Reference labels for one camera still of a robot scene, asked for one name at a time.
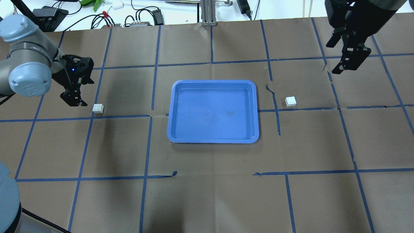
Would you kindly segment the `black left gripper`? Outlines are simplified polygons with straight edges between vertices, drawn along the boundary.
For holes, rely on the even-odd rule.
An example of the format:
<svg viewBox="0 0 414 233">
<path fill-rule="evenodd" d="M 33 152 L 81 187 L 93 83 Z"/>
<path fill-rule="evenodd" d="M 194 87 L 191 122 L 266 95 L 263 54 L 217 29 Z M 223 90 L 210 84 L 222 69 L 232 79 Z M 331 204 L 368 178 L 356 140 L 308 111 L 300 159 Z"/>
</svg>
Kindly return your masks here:
<svg viewBox="0 0 414 233">
<path fill-rule="evenodd" d="M 91 78 L 94 61 L 91 57 L 77 55 L 63 55 L 54 59 L 58 65 L 58 71 L 52 74 L 52 79 L 65 89 L 60 98 L 70 107 L 88 106 L 81 99 L 80 87 L 86 84 L 94 84 Z"/>
</svg>

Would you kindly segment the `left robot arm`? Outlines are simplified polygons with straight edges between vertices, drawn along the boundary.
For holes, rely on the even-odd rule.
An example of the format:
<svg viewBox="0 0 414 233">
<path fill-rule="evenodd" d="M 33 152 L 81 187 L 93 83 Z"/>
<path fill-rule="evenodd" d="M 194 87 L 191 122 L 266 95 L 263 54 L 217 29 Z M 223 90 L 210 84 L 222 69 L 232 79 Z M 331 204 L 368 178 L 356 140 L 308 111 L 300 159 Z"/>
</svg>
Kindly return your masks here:
<svg viewBox="0 0 414 233">
<path fill-rule="evenodd" d="M 94 84 L 91 57 L 64 54 L 58 46 L 25 15 L 1 19 L 1 38 L 9 44 L 8 58 L 1 61 L 1 104 L 13 95 L 43 96 L 56 81 L 64 88 L 60 98 L 71 107 L 87 106 L 81 86 Z M 1 232 L 66 233 L 68 230 L 22 207 L 16 180 L 1 164 Z"/>
</svg>

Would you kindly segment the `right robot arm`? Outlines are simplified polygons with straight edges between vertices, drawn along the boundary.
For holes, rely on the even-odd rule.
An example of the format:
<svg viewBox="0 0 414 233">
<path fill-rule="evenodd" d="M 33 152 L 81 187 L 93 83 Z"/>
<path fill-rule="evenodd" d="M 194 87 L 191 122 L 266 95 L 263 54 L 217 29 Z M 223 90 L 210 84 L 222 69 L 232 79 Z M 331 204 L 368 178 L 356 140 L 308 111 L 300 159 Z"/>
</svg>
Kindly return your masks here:
<svg viewBox="0 0 414 233">
<path fill-rule="evenodd" d="M 371 54 L 368 37 L 379 30 L 405 4 L 404 0 L 326 0 L 327 19 L 333 28 L 326 47 L 343 42 L 342 56 L 332 73 L 357 70 Z"/>
</svg>

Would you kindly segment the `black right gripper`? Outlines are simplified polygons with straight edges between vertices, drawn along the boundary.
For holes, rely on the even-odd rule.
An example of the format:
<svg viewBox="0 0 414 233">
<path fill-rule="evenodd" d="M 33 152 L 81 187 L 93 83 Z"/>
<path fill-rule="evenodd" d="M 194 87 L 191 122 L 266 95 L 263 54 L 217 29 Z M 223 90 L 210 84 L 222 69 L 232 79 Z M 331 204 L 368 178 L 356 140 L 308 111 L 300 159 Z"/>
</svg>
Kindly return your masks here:
<svg viewBox="0 0 414 233">
<path fill-rule="evenodd" d="M 376 32 L 376 5 L 373 0 L 326 0 L 325 9 L 333 28 L 326 47 L 343 43 L 342 57 L 332 73 L 356 71 L 372 52 L 365 42 Z"/>
</svg>

